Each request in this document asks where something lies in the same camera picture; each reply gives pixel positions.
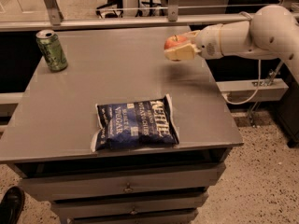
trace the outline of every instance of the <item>tabletop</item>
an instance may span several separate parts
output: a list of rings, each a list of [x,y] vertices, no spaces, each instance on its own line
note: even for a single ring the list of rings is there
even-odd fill
[[[186,26],[57,33],[68,67],[52,73],[42,58],[6,131],[0,162],[235,147],[243,143],[206,61],[171,62],[164,41]],[[172,98],[179,145],[91,151],[95,104]]]

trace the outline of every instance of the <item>drawer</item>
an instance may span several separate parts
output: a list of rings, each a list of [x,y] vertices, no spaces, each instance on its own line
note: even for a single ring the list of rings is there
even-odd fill
[[[188,223],[196,218],[196,209],[149,213],[135,216],[94,217],[74,219],[71,224],[169,224]]]
[[[37,161],[15,163],[29,178],[57,175],[84,175],[90,173],[115,172],[116,170],[149,169],[166,166],[220,162],[214,153],[223,153],[226,148],[150,153],[119,157],[98,157],[66,161]]]
[[[224,163],[138,169],[88,175],[23,179],[20,186],[39,201],[57,201],[215,185]]]
[[[197,208],[204,204],[208,194],[198,189],[140,193],[129,198],[98,198],[70,203],[53,203],[51,210],[60,218],[137,215],[142,213]]]

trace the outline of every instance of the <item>gray cabinet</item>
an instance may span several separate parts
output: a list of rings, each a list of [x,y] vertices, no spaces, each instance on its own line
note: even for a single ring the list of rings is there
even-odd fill
[[[0,163],[63,223],[188,222],[216,185],[233,147],[243,144],[206,61],[172,63],[167,37],[188,27],[58,33],[69,66],[44,59],[0,140]],[[170,94],[179,144],[91,151],[95,104]]]

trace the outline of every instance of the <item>drawer handle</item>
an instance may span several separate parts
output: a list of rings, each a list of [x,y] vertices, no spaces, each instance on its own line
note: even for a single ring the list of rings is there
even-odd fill
[[[127,183],[127,187],[123,190],[125,193],[133,192],[133,189],[130,187],[130,183]]]
[[[135,208],[133,208],[133,210],[130,212],[131,215],[136,215],[138,214],[138,212],[135,210]]]

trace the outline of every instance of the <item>speckled floor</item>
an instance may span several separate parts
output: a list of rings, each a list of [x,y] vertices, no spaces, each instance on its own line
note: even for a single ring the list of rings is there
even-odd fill
[[[246,113],[233,113],[244,146],[232,150],[227,169],[192,224],[299,223],[299,148],[288,148],[287,137],[268,110],[257,112],[258,128]],[[0,199],[18,185],[19,178],[5,165]],[[39,203],[26,194],[18,224],[58,224],[48,202]]]

